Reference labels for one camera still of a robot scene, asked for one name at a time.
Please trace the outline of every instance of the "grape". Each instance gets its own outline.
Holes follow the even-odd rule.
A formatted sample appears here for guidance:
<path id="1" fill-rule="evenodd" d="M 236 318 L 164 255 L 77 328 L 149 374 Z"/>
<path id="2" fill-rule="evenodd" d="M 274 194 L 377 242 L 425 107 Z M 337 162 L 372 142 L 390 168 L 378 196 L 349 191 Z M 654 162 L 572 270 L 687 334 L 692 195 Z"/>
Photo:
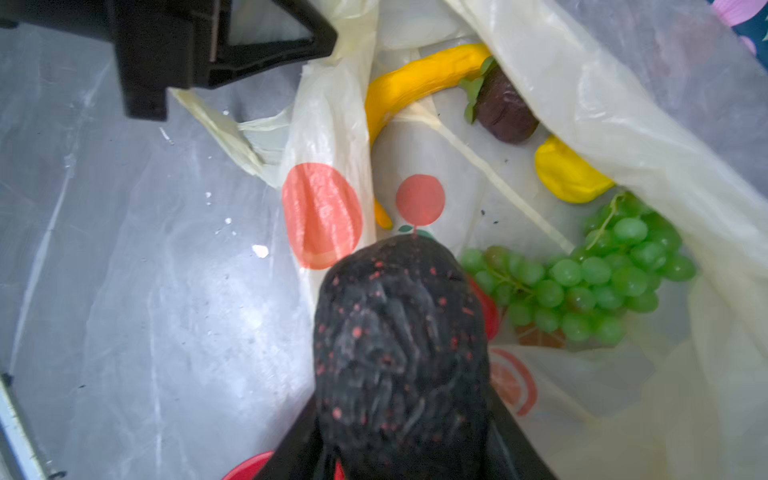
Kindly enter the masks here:
<path id="1" fill-rule="evenodd" d="M 650 272 L 664 266 L 667 262 L 667 257 L 665 256 L 666 253 L 667 251 L 664 247 L 658 243 L 643 242 L 640 245 L 632 247 L 629 256 L 638 267 Z"/>
<path id="2" fill-rule="evenodd" d="M 603 222 L 605 222 L 605 218 L 606 217 L 601 217 L 600 214 L 590 215 L 589 217 L 585 218 L 583 224 L 581 225 L 581 228 L 584 231 L 584 235 L 590 233 L 592 230 L 597 230 L 602 227 Z"/>
<path id="3" fill-rule="evenodd" d="M 544 333 L 552 333 L 560 328 L 560 316 L 554 310 L 539 307 L 534 313 L 534 318 L 536 328 Z"/>
<path id="4" fill-rule="evenodd" d="M 592 255 L 587 252 L 587 249 L 584 247 L 574 248 L 574 251 L 571 252 L 571 259 L 576 263 L 581 263 L 591 256 Z"/>
<path id="5" fill-rule="evenodd" d="M 549 270 L 549 276 L 562 286 L 573 286 L 581 282 L 581 268 L 573 260 L 560 260 Z"/>
<path id="6" fill-rule="evenodd" d="M 648 275 L 636 266 L 623 266 L 614 272 L 611 285 L 620 295 L 638 296 L 648 288 Z"/>
<path id="7" fill-rule="evenodd" d="M 605 263 L 608 264 L 612 272 L 619 270 L 623 266 L 634 266 L 632 259 L 622 253 L 612 253 L 603 260 L 605 260 Z"/>
<path id="8" fill-rule="evenodd" d="M 626 305 L 634 312 L 650 313 L 659 308 L 659 297 L 653 290 L 646 290 L 641 295 L 627 298 Z"/>
<path id="9" fill-rule="evenodd" d="M 661 273 L 673 282 L 687 282 L 696 276 L 696 266 L 690 258 L 678 253 L 670 257 Z"/>
<path id="10" fill-rule="evenodd" d="M 649 290 L 658 290 L 661 286 L 661 275 L 655 272 L 651 272 L 648 274 L 648 289 Z"/>
<path id="11" fill-rule="evenodd" d="M 533 322 L 533 308 L 528 302 L 516 301 L 509 304 L 507 316 L 516 326 L 526 326 Z"/>
<path id="12" fill-rule="evenodd" d="M 488 295 L 492 295 L 493 291 L 496 290 L 496 287 L 498 286 L 498 278 L 484 270 L 475 274 L 475 282 L 480 287 L 480 290 L 486 292 Z"/>
<path id="13" fill-rule="evenodd" d="M 624 295 L 619 294 L 612 286 L 596 286 L 592 293 L 598 305 L 607 310 L 615 310 L 624 305 Z"/>
<path id="14" fill-rule="evenodd" d="M 606 313 L 610 313 L 611 315 L 615 316 L 616 318 L 621 318 L 624 315 L 627 314 L 628 308 L 626 306 L 621 306 L 619 308 L 609 309 L 606 310 Z"/>
<path id="15" fill-rule="evenodd" d="M 499 273 L 506 273 L 510 253 L 511 251 L 507 247 L 494 245 L 485 250 L 483 259 L 493 270 L 496 270 Z"/>
<path id="16" fill-rule="evenodd" d="M 627 330 L 624 328 L 624 322 L 616 316 L 603 314 L 598 316 L 596 320 L 594 335 L 601 343 L 606 345 L 616 345 L 624 338 L 624 335 L 627 334 Z"/>
<path id="17" fill-rule="evenodd" d="M 653 212 L 648 215 L 643 215 L 643 222 L 648 225 L 651 230 L 662 230 L 664 228 L 674 228 L 669 220 L 662 217 L 657 212 Z"/>
<path id="18" fill-rule="evenodd" d="M 539 262 L 523 260 L 518 266 L 516 277 L 526 285 L 535 285 L 544 278 L 544 267 Z"/>
<path id="19" fill-rule="evenodd" d="M 614 237 L 618 243 L 634 245 L 648 236 L 648 225 L 637 218 L 625 218 L 614 227 Z"/>
<path id="20" fill-rule="evenodd" d="M 675 253 L 683 245 L 683 239 L 674 228 L 662 228 L 660 230 L 651 230 L 648 234 L 648 240 L 656 242 L 668 252 Z"/>
<path id="21" fill-rule="evenodd" d="M 589 339 L 589 319 L 578 313 L 568 312 L 563 315 L 563 333 L 572 342 L 584 342 Z"/>
<path id="22" fill-rule="evenodd" d="M 510 252 L 509 257 L 507 258 L 507 271 L 512 276 L 517 276 L 518 268 L 523 260 L 525 260 L 525 257 L 520 253 Z"/>
<path id="23" fill-rule="evenodd" d="M 592 230 L 587 234 L 587 239 L 584 242 L 587 245 L 592 245 L 592 242 L 594 242 L 592 248 L 587 249 L 587 252 L 594 255 L 605 255 L 610 253 L 611 250 L 616 247 L 614 235 L 610 230 L 604 230 L 602 232 L 599 230 Z"/>
<path id="24" fill-rule="evenodd" d="M 542 280 L 536 283 L 534 292 L 536 293 L 538 304 L 547 308 L 554 308 L 560 305 L 565 298 L 563 287 L 553 280 Z"/>
<path id="25" fill-rule="evenodd" d="M 619 208 L 627 214 L 627 217 L 638 217 L 653 212 L 648 205 L 644 204 L 642 200 L 635 197 L 631 192 L 624 193 L 624 197 L 619 202 Z"/>
<path id="26" fill-rule="evenodd" d="M 568 291 L 565 292 L 565 302 L 571 310 L 579 313 L 587 313 L 594 308 L 597 300 L 588 288 L 575 286 L 569 288 Z"/>
<path id="27" fill-rule="evenodd" d="M 547 260 L 547 263 L 545 264 L 545 266 L 547 267 L 547 270 L 549 270 L 549 269 L 551 269 L 551 268 L 552 268 L 552 267 L 553 267 L 553 266 L 554 266 L 554 265 L 555 265 L 557 262 L 559 262 L 560 260 L 565 260 L 565 259 L 567 259 L 567 258 L 568 258 L 568 256 L 566 256 L 566 255 L 565 255 L 565 254 L 563 254 L 563 253 L 560 253 L 560 254 L 558 254 L 558 255 L 553 255 L 553 256 L 549 257 L 549 259 Z"/>
<path id="28" fill-rule="evenodd" d="M 501 285 L 496 287 L 496 290 L 493 291 L 493 301 L 496 302 L 496 305 L 499 306 L 507 306 L 512 300 L 512 297 L 515 295 L 515 289 L 510 285 L 509 283 L 502 283 Z"/>
<path id="29" fill-rule="evenodd" d="M 581 277 L 592 285 L 602 285 L 611 279 L 611 268 L 601 258 L 587 258 L 581 264 Z"/>
<path id="30" fill-rule="evenodd" d="M 482 252 L 476 248 L 464 250 L 458 261 L 468 273 L 475 274 L 480 270 L 485 270 L 485 260 L 483 260 Z"/>

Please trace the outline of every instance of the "grape stem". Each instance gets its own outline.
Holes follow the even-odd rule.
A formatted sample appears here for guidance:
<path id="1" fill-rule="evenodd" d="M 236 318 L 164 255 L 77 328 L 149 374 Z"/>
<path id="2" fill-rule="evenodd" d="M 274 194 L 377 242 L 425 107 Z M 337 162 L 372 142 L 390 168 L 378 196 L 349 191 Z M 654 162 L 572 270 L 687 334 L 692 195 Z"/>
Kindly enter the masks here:
<path id="1" fill-rule="evenodd" d="M 522 291 L 522 292 L 526 292 L 526 293 L 533 293 L 533 290 L 529 289 L 528 287 L 526 287 L 522 283 L 518 282 L 517 280 L 515 280 L 515 279 L 513 279 L 513 278 L 511 278 L 509 276 L 501 275 L 500 273 L 496 272 L 492 268 L 488 268 L 488 273 L 490 273 L 491 275 L 495 276 L 496 278 L 498 278 L 502 282 L 510 283 L 518 291 Z"/>
<path id="2" fill-rule="evenodd" d="M 589 244 L 589 246 L 585 250 L 589 250 L 598 242 L 600 239 L 600 236 L 605 232 L 605 230 L 608 228 L 608 224 L 611 222 L 613 217 L 616 216 L 618 213 L 618 201 L 621 198 L 624 198 L 624 196 L 627 194 L 627 192 L 621 192 L 620 194 L 614 195 L 614 197 L 611 199 L 611 203 L 608 205 L 611 208 L 611 212 L 608 214 L 608 218 L 605 219 L 605 222 L 603 222 L 602 225 L 600 225 L 600 229 L 598 230 L 598 234 L 594 236 L 594 239 Z"/>

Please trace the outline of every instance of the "white plastic bag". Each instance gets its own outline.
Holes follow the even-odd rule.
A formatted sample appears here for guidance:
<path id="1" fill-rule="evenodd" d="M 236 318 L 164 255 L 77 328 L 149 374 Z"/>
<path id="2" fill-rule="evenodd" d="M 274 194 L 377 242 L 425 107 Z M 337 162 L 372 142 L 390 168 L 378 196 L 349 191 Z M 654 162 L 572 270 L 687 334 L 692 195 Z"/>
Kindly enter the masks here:
<path id="1" fill-rule="evenodd" d="M 765 199 L 662 111 L 632 72 L 555 0 L 446 0 L 465 23 L 433 2 L 410 3 L 382 4 L 381 22 L 374 0 L 320 6 L 339 31 L 339 44 L 331 58 L 304 68 L 279 160 L 279 141 L 265 147 L 252 137 L 249 144 L 243 125 L 179 95 L 238 164 L 283 186 L 310 307 L 325 267 L 375 240 L 373 191 L 395 221 L 395 233 L 416 226 L 457 254 L 491 244 L 538 258 L 569 251 L 580 240 L 581 218 L 607 200 L 563 204 L 541 185 L 533 152 L 549 130 L 675 223 L 701 275 L 689 293 L 686 285 L 663 287 L 661 308 L 629 317 L 629 335 L 615 349 L 493 346 L 494 383 L 502 397 L 563 480 L 764 478 Z M 404 18 L 426 25 L 423 14 L 432 7 L 438 9 L 434 28 L 397 33 Z M 464 122 L 465 95 L 451 89 L 395 116 L 369 154 L 363 105 L 370 73 L 477 41 L 455 39 L 466 25 L 544 126 L 527 144 L 500 144 Z M 402 44 L 393 43 L 398 38 Z M 279 131 L 286 119 L 255 128 Z M 265 151 L 272 160 L 258 154 Z M 398 191 L 406 181 L 417 191 L 443 190 L 444 204 L 427 202 L 426 214 L 403 214 Z M 423 219 L 429 223 L 419 225 Z"/>

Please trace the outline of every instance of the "black speckled object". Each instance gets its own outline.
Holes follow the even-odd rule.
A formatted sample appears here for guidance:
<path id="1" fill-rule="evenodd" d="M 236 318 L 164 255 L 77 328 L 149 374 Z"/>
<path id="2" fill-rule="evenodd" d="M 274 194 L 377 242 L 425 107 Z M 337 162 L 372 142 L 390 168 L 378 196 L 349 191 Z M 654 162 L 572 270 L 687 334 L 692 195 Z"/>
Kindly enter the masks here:
<path id="1" fill-rule="evenodd" d="M 315 316 L 319 429 L 347 478 L 479 478 L 488 340 L 456 259 L 382 240 L 326 275 Z"/>

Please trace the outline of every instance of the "yellow banana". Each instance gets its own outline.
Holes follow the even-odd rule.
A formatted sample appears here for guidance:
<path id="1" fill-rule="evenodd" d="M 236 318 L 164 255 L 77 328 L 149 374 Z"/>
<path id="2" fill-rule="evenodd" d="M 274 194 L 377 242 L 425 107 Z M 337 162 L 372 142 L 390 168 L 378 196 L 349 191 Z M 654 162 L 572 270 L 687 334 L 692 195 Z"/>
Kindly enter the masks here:
<path id="1" fill-rule="evenodd" d="M 371 82 L 366 98 L 371 145 L 397 112 L 427 95 L 457 86 L 462 78 L 479 75 L 482 62 L 489 56 L 491 52 L 485 45 L 460 45 L 413 61 Z M 378 200 L 374 207 L 376 222 L 391 230 L 392 220 Z"/>
<path id="2" fill-rule="evenodd" d="M 554 135 L 536 150 L 536 173 L 557 198 L 572 204 L 591 202 L 615 185 Z"/>

